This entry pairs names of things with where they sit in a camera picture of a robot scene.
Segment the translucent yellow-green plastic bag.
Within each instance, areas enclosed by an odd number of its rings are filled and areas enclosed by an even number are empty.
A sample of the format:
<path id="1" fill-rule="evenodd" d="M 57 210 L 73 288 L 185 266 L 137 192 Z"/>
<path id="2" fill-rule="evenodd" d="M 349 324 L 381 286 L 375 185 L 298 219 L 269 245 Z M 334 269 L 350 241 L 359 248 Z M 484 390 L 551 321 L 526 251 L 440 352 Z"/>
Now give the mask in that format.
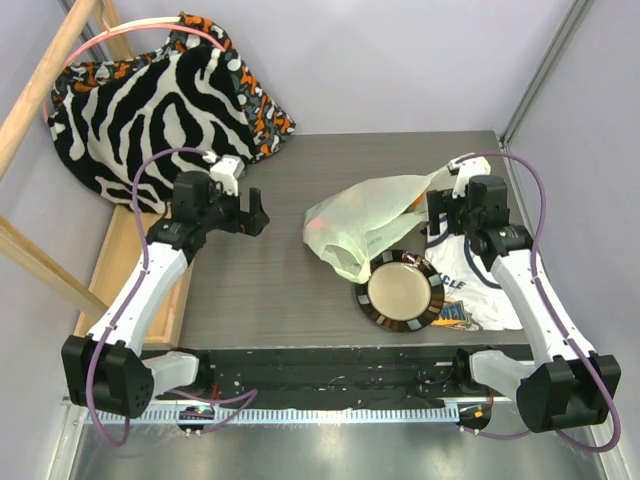
<path id="1" fill-rule="evenodd" d="M 450 185 L 445 166 L 428 175 L 365 180 L 308 209 L 303 242 L 339 276 L 363 284 L 373 258 L 427 221 L 426 193 Z"/>

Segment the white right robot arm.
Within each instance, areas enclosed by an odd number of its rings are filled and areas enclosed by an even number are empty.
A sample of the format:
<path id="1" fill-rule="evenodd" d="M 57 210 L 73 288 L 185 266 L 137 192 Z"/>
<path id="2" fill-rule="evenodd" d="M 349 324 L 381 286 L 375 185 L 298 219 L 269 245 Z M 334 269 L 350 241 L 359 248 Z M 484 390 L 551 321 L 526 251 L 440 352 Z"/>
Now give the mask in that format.
<path id="1" fill-rule="evenodd" d="M 533 251 L 533 239 L 510 221 L 505 181 L 493 175 L 470 178 L 463 194 L 426 195 L 429 228 L 462 235 L 511 303 L 524 329 L 533 365 L 500 350 L 454 359 L 451 380 L 465 395 L 488 387 L 516 403 L 531 432 L 599 425 L 613 417 L 613 396 L 621 368 L 612 355 L 599 355 L 571 322 Z"/>

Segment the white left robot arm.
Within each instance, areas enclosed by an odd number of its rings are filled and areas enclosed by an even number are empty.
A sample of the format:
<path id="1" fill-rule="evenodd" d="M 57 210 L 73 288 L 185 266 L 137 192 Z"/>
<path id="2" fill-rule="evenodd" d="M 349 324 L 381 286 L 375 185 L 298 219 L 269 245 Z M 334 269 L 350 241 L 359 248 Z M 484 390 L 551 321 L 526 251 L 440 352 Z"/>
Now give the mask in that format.
<path id="1" fill-rule="evenodd" d="M 85 336 L 71 335 L 62 347 L 72 403 L 138 418 L 154 397 L 178 387 L 190 398 L 205 397 L 213 375 L 200 355 L 178 349 L 142 359 L 147 332 L 209 232 L 256 237 L 269 222 L 260 189 L 250 189 L 249 208 L 242 210 L 236 178 L 180 174 L 169 215 L 149 228 L 140 259 L 111 307 Z"/>

